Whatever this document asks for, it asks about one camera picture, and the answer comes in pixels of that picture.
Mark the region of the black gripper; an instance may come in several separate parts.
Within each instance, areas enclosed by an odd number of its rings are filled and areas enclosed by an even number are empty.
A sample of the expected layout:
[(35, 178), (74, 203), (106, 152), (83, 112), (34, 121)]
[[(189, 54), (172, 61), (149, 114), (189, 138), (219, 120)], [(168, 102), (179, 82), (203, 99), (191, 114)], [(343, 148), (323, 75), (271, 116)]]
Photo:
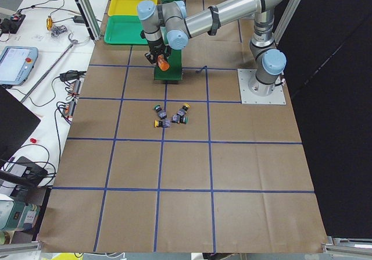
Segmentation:
[(149, 51), (145, 57), (151, 64), (158, 63), (158, 57), (163, 55), (165, 60), (171, 55), (171, 48), (163, 40), (148, 41)]

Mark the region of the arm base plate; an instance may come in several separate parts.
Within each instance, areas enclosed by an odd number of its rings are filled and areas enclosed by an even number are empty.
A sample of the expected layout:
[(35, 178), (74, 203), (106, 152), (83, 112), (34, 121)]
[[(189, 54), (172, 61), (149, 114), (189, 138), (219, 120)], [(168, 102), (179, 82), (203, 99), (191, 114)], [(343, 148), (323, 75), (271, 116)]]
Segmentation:
[(238, 83), (243, 105), (286, 105), (280, 78), (271, 85), (256, 79), (256, 69), (237, 69)]

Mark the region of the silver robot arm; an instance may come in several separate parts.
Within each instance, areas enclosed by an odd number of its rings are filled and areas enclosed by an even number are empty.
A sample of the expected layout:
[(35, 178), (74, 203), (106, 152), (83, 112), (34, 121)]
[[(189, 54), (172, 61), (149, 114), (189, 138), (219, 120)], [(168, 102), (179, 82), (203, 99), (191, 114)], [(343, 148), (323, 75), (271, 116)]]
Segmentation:
[(145, 57), (165, 72), (170, 68), (168, 57), (171, 52), (185, 48), (189, 39), (203, 33), (216, 35), (222, 26), (253, 14), (254, 33), (249, 47), (257, 70), (248, 81), (248, 87), (258, 96), (268, 96), (287, 64), (285, 55), (273, 45), (274, 8), (281, 1), (227, 0), (192, 16), (187, 16), (184, 1), (160, 5), (149, 0), (141, 1), (137, 5), (137, 13), (142, 24), (141, 37), (149, 46)]

